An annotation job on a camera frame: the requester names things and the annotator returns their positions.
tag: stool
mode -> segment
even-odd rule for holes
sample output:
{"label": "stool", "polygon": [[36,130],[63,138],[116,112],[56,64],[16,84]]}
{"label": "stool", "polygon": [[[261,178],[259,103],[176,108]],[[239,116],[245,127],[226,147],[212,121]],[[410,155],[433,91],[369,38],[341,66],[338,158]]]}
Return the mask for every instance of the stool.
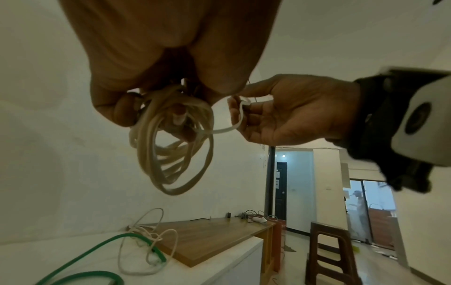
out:
{"label": "stool", "polygon": [[[318,235],[320,234],[338,239],[339,261],[318,255]],[[322,267],[318,261],[340,267],[343,273]],[[351,238],[347,230],[320,223],[311,223],[310,252],[307,255],[305,267],[305,284],[316,285],[316,276],[318,274],[344,282],[346,285],[362,285],[362,280],[357,275],[356,260],[354,259]]]}

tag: wooden table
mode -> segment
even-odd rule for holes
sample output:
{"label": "wooden table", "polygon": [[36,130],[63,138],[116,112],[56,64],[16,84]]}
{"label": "wooden table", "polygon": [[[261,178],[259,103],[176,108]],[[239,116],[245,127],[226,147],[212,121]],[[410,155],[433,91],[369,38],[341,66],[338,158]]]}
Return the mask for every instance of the wooden table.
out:
{"label": "wooden table", "polygon": [[[279,271],[281,247],[281,226],[279,223],[271,221],[266,224],[249,223],[247,220],[237,217],[230,219],[216,218],[161,223],[157,233],[162,233],[167,229],[175,229],[179,234],[179,243],[174,258],[189,267],[193,267],[251,237],[258,237],[263,239],[261,284],[268,284],[275,268]],[[170,254],[174,240],[173,235],[167,234],[163,241],[158,243],[158,248],[164,253]]]}

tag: floor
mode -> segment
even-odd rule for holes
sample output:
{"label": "floor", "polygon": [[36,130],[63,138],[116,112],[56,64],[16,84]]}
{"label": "floor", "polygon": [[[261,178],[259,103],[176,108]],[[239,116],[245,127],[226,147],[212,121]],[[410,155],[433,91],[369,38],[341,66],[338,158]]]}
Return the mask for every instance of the floor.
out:
{"label": "floor", "polygon": [[[274,275],[269,285],[304,284],[305,263],[309,251],[309,238],[300,234],[287,232],[286,245],[296,252],[286,252],[279,274]],[[360,252],[355,254],[358,275],[365,285],[430,285],[414,276],[397,261],[375,253],[372,247],[355,243]],[[339,259],[339,255],[319,250],[323,256]],[[319,275],[318,285],[343,284],[326,276]]]}

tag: white cable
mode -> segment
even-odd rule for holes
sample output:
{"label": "white cable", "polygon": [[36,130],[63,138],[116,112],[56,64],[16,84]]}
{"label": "white cable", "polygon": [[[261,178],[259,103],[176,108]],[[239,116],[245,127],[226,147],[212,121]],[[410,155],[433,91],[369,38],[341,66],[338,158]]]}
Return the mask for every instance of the white cable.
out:
{"label": "white cable", "polygon": [[[153,210],[161,210],[161,217],[160,217],[160,220],[158,221],[158,223],[156,224],[156,226],[154,227],[154,226],[147,226],[147,225],[139,225],[138,223],[139,223],[145,216],[147,216],[147,214],[149,214],[149,213],[152,212]],[[160,271],[161,271],[161,270],[169,263],[169,261],[171,261],[172,257],[173,257],[174,254],[175,254],[175,250],[176,250],[176,248],[177,248],[177,244],[178,244],[178,242],[179,242],[179,234],[178,234],[177,231],[174,230],[174,229],[168,229],[168,230],[165,230],[165,231],[163,231],[161,234],[157,234],[157,233],[155,232],[156,229],[158,228],[158,226],[160,225],[161,220],[163,220],[163,216],[164,216],[164,210],[163,210],[162,208],[153,208],[153,209],[150,209],[150,210],[147,211],[143,216],[141,216],[141,218],[139,218],[132,226],[130,226],[130,229],[128,230],[128,232],[134,232],[134,233],[142,234],[143,236],[145,236],[146,238],[148,238],[149,240],[152,241],[152,245],[149,246],[149,249],[148,249],[148,251],[147,251],[146,262],[147,262],[149,265],[153,266],[154,268],[153,268],[152,270],[146,271],[146,272],[135,272],[135,271],[128,271],[128,270],[125,270],[125,269],[122,267],[122,264],[121,264],[122,247],[124,246],[124,242],[125,242],[125,239],[126,239],[126,238],[123,238],[123,239],[122,239],[122,242],[121,242],[121,245],[119,246],[119,253],[118,253],[118,255],[117,255],[117,267],[119,268],[119,271],[120,271],[121,273],[126,274],[126,275],[135,275],[135,276],[153,275],[153,274],[155,274],[155,273],[160,272]],[[158,242],[160,242],[160,241],[163,240],[162,236],[165,235],[165,234],[168,233],[168,232],[173,232],[173,233],[175,234],[174,247],[172,248],[171,255],[166,259],[166,262],[161,262],[161,261],[159,261],[159,262],[151,262],[151,261],[149,261],[149,256],[150,256],[151,254],[154,254],[154,253],[152,252],[152,249],[156,246],[156,244],[157,244]]]}
{"label": "white cable", "polygon": [[[248,101],[240,103],[240,120],[232,127],[213,130],[213,110],[204,100],[188,96],[182,85],[169,85],[164,89],[152,91],[144,95],[144,102],[148,106],[141,114],[138,122],[130,129],[130,145],[137,149],[138,161],[142,170],[150,177],[153,185],[168,195],[180,195],[191,189],[204,175],[213,158],[213,134],[220,134],[238,128],[243,120],[243,105],[250,105]],[[187,108],[187,117],[194,124],[197,137],[194,142],[184,143],[179,140],[168,146],[157,146],[156,134],[161,129],[167,109],[174,104],[183,104]],[[168,189],[165,185],[173,184],[180,175],[187,170],[191,157],[208,139],[210,147],[201,171],[184,185]]]}

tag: hand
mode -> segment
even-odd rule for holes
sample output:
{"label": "hand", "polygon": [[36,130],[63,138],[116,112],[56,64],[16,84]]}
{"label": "hand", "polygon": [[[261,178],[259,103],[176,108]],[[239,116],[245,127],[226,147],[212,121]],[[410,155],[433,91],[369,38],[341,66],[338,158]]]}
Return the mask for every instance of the hand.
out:
{"label": "hand", "polygon": [[239,121],[239,96],[266,95],[272,95],[273,100],[244,106],[238,131],[247,141],[269,146],[342,139],[351,131],[361,104],[357,83],[310,75],[276,75],[250,84],[228,99],[232,124]]}
{"label": "hand", "polygon": [[[89,58],[94,107],[135,124],[138,93],[187,78],[214,104],[240,91],[260,58],[279,0],[61,0]],[[162,127],[186,138],[186,109],[173,106]]]}

